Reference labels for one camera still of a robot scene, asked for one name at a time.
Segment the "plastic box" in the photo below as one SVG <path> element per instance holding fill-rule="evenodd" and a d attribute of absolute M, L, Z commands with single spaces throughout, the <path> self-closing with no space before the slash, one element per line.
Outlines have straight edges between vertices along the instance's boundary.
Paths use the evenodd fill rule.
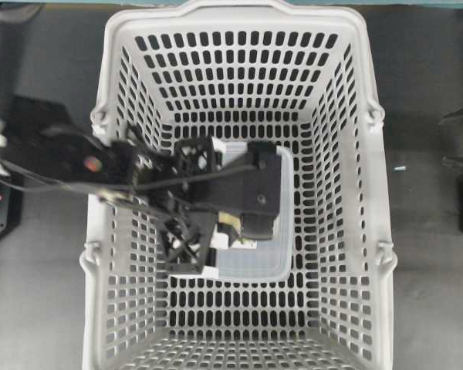
<path fill-rule="evenodd" d="M 198 1 L 106 25 L 93 130 L 267 139 L 294 162 L 286 281 L 169 277 L 146 214 L 91 196 L 88 369 L 392 367 L 393 288 L 382 125 L 363 19 L 344 8 Z"/>

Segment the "gray table surface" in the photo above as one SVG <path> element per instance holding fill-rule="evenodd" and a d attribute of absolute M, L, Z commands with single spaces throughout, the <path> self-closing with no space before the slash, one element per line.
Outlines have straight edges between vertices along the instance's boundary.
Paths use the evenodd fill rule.
<path fill-rule="evenodd" d="M 456 174 L 463 131 L 438 126 L 463 106 L 463 9 L 359 7 L 380 102 L 394 243 L 394 368 L 463 369 L 463 233 Z M 89 126 L 103 28 L 121 7 L 46 5 L 0 23 L 0 114 L 12 94 L 66 104 Z M 406 166 L 407 170 L 394 171 Z M 86 198 L 25 196 L 22 223 L 0 241 L 0 370 L 80 368 Z"/>

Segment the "black wire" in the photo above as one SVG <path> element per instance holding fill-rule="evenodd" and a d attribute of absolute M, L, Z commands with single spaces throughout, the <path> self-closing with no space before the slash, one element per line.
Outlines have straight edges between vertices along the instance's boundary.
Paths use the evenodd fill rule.
<path fill-rule="evenodd" d="M 220 170 L 213 173 L 203 173 L 201 175 L 194 175 L 189 177 L 176 177 L 174 179 L 154 181 L 153 183 L 143 183 L 139 185 L 125 185 L 125 184 L 108 184 L 108 183 L 49 183 L 41 187 L 21 187 L 13 183 L 8 182 L 0 178 L 0 183 L 11 187 L 12 189 L 22 191 L 24 193 L 42 193 L 52 190 L 71 190 L 79 193 L 91 193 L 90 190 L 155 190 L 162 187 L 169 187 L 172 185 L 178 185 L 181 183 L 196 183 L 200 181 L 216 180 L 222 177 L 231 176 L 237 173 L 255 170 L 256 167 L 253 164 L 244 164 L 241 166 L 234 166 L 228 169 Z M 31 176 L 30 173 L 23 173 L 33 180 L 39 181 L 38 178 Z"/>
<path fill-rule="evenodd" d="M 139 185 L 113 185 L 101 183 L 90 183 L 90 185 L 102 187 L 103 189 L 109 190 L 154 190 L 160 187 L 170 187 L 172 185 L 178 185 L 180 183 L 197 183 L 200 181 L 216 180 L 222 177 L 228 177 L 237 173 L 256 169 L 257 167 L 253 164 L 244 164 L 241 166 L 234 166 L 213 173 L 203 173 L 201 175 L 194 175 L 189 177 L 175 177 L 174 179 L 154 181 L 153 183 L 142 183 Z"/>
<path fill-rule="evenodd" d="M 3 180 L 2 178 L 0 178 L 0 183 L 3 185 L 6 185 L 7 187 L 10 187 L 11 189 L 19 190 L 24 193 L 44 193 L 46 191 L 52 191 L 52 190 L 59 189 L 58 184 L 43 185 L 40 187 L 21 187 L 19 185 L 15 185 L 13 183 L 8 182 L 7 180 Z"/>

